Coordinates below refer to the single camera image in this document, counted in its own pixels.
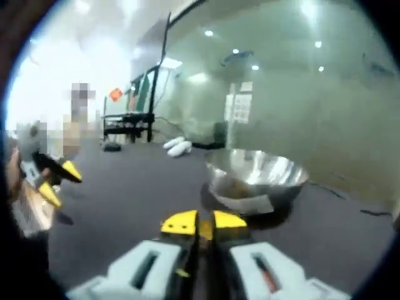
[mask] cable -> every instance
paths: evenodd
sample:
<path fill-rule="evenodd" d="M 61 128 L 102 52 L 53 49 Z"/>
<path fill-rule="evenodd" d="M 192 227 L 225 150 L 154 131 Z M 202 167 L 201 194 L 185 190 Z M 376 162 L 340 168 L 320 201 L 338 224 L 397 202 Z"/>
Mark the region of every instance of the cable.
<path fill-rule="evenodd" d="M 330 188 L 327 187 L 327 186 L 323 186 L 323 185 L 321 185 L 321 184 L 319 184 L 319 183 L 312 182 L 312 181 L 309 181 L 309 184 L 311 184 L 311 185 L 313 185 L 313 186 L 317 186 L 317 187 L 319 187 L 319 188 L 321 188 L 321 189 L 324 189 L 324 190 L 330 192 L 331 194 L 335 195 L 336 197 L 338 197 L 338 198 L 340 198 L 340 199 L 348 200 L 346 197 L 344 197 L 344 196 L 341 195 L 340 193 L 334 191 L 333 189 L 330 189 Z"/>
<path fill-rule="evenodd" d="M 361 209 L 360 213 L 363 214 L 369 214 L 370 216 L 374 216 L 374 217 L 379 217 L 379 216 L 392 216 L 392 214 L 390 212 L 374 212 L 374 211 L 368 211 L 367 209 Z"/>
<path fill-rule="evenodd" d="M 174 126 L 176 129 L 178 129 L 178 130 L 181 131 L 182 133 L 184 133 L 183 129 L 182 129 L 179 125 L 174 124 L 174 123 L 172 123 L 171 121 L 168 121 L 165 117 L 155 117 L 155 120 L 156 120 L 156 119 L 162 119 L 162 120 L 164 120 L 165 122 L 167 122 L 168 124 Z"/>

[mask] light fixture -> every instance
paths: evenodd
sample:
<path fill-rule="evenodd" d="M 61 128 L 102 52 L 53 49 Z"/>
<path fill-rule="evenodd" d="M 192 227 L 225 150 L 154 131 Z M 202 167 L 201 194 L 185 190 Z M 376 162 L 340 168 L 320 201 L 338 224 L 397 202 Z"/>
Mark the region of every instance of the light fixture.
<path fill-rule="evenodd" d="M 311 1 L 306 1 L 301 6 L 301 12 L 308 18 L 313 19 L 316 16 L 317 9 Z"/>
<path fill-rule="evenodd" d="M 75 8 L 80 14 L 87 14 L 90 10 L 90 4 L 83 0 L 75 0 Z"/>
<path fill-rule="evenodd" d="M 203 83 L 207 81 L 207 74 L 206 73 L 197 73 L 193 76 L 190 76 L 187 80 L 191 81 L 192 83 Z"/>
<path fill-rule="evenodd" d="M 167 69 L 176 69 L 179 66 L 181 66 L 181 64 L 182 64 L 181 61 L 177 61 L 175 59 L 165 57 L 161 63 L 161 66 L 164 68 L 167 68 Z"/>

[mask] glass partition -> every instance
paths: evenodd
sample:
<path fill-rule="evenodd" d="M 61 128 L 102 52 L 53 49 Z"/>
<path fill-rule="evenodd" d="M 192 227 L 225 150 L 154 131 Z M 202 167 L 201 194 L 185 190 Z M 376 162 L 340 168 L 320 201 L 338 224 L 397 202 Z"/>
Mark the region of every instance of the glass partition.
<path fill-rule="evenodd" d="M 363 199 L 397 199 L 398 70 L 354 1 L 207 1 L 169 30 L 166 56 L 182 62 L 163 99 L 179 113 L 158 113 L 187 138 L 214 142 L 219 125 L 227 147 L 286 156 Z"/>

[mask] orange sign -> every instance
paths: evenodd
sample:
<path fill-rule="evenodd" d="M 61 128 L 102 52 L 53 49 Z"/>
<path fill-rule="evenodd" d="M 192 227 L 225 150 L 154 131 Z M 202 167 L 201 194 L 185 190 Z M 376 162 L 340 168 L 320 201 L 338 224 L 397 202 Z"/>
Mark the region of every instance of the orange sign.
<path fill-rule="evenodd" d="M 119 88 L 113 89 L 109 94 L 114 102 L 116 102 L 122 95 L 123 92 Z"/>

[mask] dark floor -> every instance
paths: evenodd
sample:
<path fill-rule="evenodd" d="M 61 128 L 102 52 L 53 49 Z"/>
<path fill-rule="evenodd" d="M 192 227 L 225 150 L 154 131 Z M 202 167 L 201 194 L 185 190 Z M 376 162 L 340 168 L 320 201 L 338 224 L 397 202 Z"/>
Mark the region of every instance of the dark floor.
<path fill-rule="evenodd" d="M 66 288 L 105 274 L 108 265 L 143 239 L 158 235 L 160 222 L 188 209 L 208 218 L 218 208 L 206 191 L 205 151 L 177 159 L 157 144 L 131 144 L 102 152 L 88 141 L 75 158 L 83 183 L 63 182 L 63 213 L 49 241 L 50 270 Z M 302 264 L 307 277 L 353 293 L 373 270 L 391 238 L 390 216 L 359 201 L 307 185 L 291 209 L 248 220 L 258 241 L 267 241 Z M 199 275 L 196 299 L 205 299 Z"/>

